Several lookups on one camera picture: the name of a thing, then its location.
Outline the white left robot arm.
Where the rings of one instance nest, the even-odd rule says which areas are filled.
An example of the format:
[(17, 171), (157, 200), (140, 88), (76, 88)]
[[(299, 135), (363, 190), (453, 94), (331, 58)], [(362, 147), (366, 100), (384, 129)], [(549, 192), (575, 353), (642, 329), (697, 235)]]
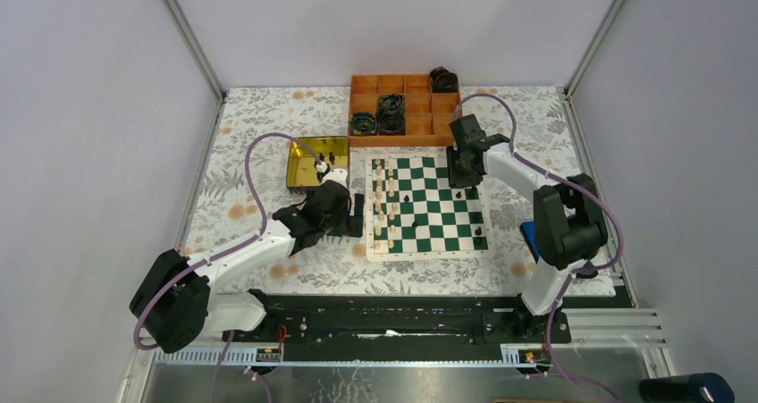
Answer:
[(364, 195), (325, 181), (303, 202), (277, 210), (260, 235), (190, 256), (175, 249), (160, 254), (129, 303), (138, 320), (135, 345), (171, 354), (199, 337), (230, 331), (269, 340), (277, 329), (275, 314), (248, 290), (226, 294), (224, 289), (326, 237), (360, 237), (364, 205)]

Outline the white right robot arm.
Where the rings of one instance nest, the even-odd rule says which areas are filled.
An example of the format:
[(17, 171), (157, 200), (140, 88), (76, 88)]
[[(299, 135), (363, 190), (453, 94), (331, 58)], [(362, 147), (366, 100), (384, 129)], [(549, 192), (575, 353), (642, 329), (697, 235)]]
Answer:
[(517, 152), (510, 139), (488, 135), (473, 114), (450, 124), (454, 144), (446, 150), (450, 185), (455, 189), (496, 179), (530, 200), (537, 268), (521, 292), (525, 310), (512, 319), (518, 338), (534, 342), (548, 330), (547, 315), (562, 300), (570, 276), (596, 271), (593, 259), (608, 241), (594, 181), (586, 174), (562, 177)]

